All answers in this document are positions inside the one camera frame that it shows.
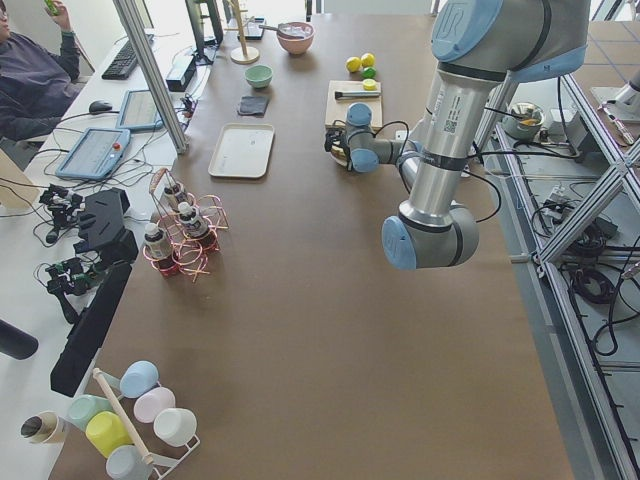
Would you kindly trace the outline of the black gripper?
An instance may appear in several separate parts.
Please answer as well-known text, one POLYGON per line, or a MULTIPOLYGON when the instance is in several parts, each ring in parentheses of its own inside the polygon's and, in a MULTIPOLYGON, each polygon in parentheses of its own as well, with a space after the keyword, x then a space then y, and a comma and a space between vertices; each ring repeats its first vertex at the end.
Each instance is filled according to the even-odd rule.
POLYGON ((342 126, 329 126, 325 129, 324 151, 344 151, 345 129, 342 126))

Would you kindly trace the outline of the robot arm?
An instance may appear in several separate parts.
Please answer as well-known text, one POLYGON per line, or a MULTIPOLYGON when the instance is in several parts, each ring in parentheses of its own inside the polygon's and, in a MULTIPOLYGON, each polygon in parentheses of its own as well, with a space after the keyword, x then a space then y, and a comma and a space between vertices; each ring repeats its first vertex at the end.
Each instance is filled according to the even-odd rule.
POLYGON ((382 226, 387 260, 396 268, 456 266, 479 243, 477 222, 454 195, 468 164, 491 91, 557 78, 584 62, 587 1, 449 1, 437 15, 431 50, 437 69, 428 113, 405 141, 380 140, 371 110, 348 107, 341 136, 347 167, 371 172, 396 166, 410 195, 382 226))

